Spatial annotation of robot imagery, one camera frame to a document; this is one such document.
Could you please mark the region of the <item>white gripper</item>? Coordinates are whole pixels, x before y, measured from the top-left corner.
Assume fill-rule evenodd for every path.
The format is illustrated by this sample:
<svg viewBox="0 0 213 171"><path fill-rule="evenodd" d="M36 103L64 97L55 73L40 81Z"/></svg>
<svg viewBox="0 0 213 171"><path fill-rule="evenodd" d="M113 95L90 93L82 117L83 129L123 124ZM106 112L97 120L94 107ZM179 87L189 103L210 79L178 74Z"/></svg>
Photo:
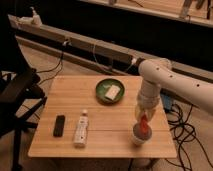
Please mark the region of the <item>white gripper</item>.
<svg viewBox="0 0 213 171"><path fill-rule="evenodd" d="M156 106L158 105L158 98L150 98L144 95L137 96L137 104L135 107L135 118L137 121L141 119L143 115L147 117L147 120L150 121L156 111Z"/></svg>

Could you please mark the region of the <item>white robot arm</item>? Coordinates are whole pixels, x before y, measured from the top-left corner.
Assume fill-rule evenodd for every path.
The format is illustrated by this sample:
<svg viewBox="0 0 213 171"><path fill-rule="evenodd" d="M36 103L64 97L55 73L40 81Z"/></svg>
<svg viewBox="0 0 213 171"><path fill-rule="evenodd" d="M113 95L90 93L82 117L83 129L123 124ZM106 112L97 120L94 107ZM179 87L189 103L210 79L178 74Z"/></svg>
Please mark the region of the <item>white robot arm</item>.
<svg viewBox="0 0 213 171"><path fill-rule="evenodd" d="M143 78L137 96L140 110L154 109L160 101L160 90L164 88L213 115L212 83L173 72L166 58L144 60L138 70Z"/></svg>

